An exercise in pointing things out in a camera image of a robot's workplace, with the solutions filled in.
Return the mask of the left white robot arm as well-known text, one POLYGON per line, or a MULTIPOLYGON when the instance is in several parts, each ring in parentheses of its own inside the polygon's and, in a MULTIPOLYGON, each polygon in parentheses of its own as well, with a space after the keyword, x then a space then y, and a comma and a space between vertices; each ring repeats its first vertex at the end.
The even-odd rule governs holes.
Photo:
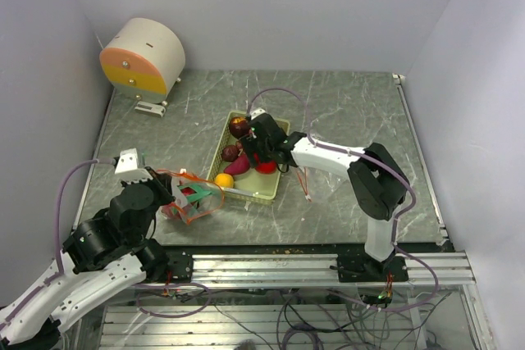
POLYGON ((171 177, 144 168, 63 243, 52 265, 1 310, 3 349, 52 348, 87 313, 124 289, 167 273, 164 248, 147 236, 158 209, 173 202, 171 177))

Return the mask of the pink dragon fruit toy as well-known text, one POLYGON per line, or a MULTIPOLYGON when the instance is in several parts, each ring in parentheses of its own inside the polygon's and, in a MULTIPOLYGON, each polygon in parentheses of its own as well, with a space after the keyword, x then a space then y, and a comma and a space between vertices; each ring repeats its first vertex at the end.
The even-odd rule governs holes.
POLYGON ((203 183, 180 184, 174 190, 175 201, 162 206, 160 215, 170 220, 189 224, 215 211, 221 202, 221 193, 203 183))

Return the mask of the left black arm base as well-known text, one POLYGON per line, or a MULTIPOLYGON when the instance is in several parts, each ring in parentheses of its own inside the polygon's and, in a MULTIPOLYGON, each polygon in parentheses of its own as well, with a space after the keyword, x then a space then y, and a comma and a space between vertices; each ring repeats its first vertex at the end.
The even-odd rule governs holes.
POLYGON ((144 240, 133 253, 140 261, 147 283, 189 283, 194 260, 182 248, 164 248, 155 239, 144 240))

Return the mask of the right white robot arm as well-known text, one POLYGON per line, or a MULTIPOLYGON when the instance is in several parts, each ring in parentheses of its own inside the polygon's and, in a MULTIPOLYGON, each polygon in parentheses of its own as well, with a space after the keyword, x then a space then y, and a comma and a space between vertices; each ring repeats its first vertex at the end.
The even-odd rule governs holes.
POLYGON ((368 217, 363 274, 373 281, 387 275, 389 259, 395 253, 399 207, 412 191, 408 178, 387 149, 379 143, 352 148, 326 143, 303 132, 287 134, 266 112, 248 116, 247 120, 248 132, 240 142, 251 166, 274 161, 349 179, 356 201, 368 217))

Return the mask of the clear orange zip bag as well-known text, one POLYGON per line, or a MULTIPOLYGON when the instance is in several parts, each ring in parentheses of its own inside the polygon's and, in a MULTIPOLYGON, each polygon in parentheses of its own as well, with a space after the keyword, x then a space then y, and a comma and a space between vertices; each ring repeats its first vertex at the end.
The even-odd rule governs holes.
POLYGON ((186 225, 192 221, 211 215, 221 209, 225 201, 222 188, 211 180, 206 180, 187 172, 157 170, 159 175, 167 175, 170 180, 173 202, 159 208, 158 216, 165 220, 179 220, 186 225))

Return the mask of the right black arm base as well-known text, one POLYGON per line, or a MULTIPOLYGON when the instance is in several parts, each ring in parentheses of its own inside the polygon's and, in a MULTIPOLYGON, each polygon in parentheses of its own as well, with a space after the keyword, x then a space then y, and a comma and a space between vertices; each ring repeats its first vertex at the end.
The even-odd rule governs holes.
POLYGON ((358 282, 406 282, 409 280, 407 266, 403 257, 392 254, 387 260, 379 262, 366 253, 338 255, 336 263, 330 265, 341 283, 358 282))

